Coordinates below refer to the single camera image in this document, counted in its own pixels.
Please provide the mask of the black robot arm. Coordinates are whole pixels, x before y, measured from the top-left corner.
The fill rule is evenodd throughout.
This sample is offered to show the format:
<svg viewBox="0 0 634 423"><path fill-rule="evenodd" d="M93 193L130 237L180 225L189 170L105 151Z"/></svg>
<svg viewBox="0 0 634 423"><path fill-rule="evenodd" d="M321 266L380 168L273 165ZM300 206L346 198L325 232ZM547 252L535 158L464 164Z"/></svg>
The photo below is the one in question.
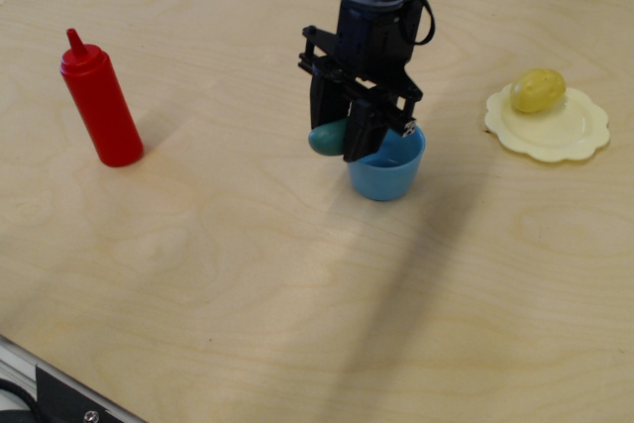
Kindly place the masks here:
<svg viewBox="0 0 634 423"><path fill-rule="evenodd" d="M415 48L429 43L431 24L419 39L428 0L340 0L337 29L303 29L299 65L312 76L310 120L314 132L342 133L332 151L354 162L378 151L386 134L413 133L421 89L406 72Z"/></svg>

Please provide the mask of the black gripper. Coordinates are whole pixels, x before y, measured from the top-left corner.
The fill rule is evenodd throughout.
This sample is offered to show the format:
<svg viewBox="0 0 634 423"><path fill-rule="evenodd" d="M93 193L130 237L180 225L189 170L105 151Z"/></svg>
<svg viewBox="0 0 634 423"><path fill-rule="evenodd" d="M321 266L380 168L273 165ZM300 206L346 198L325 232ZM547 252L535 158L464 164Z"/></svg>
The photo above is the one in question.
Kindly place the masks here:
<svg viewBox="0 0 634 423"><path fill-rule="evenodd" d="M413 132L423 93L406 64L424 44L417 39L423 11L424 0L341 0L334 33L303 29L299 67L312 76L311 128L348 117L345 162L376 153L388 131Z"/></svg>

